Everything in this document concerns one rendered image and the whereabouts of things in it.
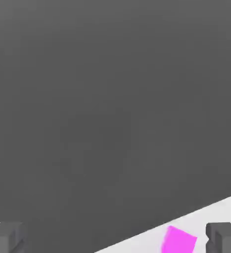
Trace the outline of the small magenta cube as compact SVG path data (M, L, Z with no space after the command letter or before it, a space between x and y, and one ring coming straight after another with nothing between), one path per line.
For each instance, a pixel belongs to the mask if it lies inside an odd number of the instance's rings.
M169 226L161 246L161 253L193 253L196 241L197 237Z

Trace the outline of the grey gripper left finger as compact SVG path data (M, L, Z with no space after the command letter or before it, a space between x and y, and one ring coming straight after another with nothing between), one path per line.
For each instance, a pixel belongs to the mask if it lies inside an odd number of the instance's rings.
M26 253L23 222L0 222L0 253Z

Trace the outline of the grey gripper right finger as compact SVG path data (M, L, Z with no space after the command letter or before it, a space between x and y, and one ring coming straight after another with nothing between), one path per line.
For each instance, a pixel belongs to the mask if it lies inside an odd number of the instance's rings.
M231 253L231 223L206 224L206 253Z

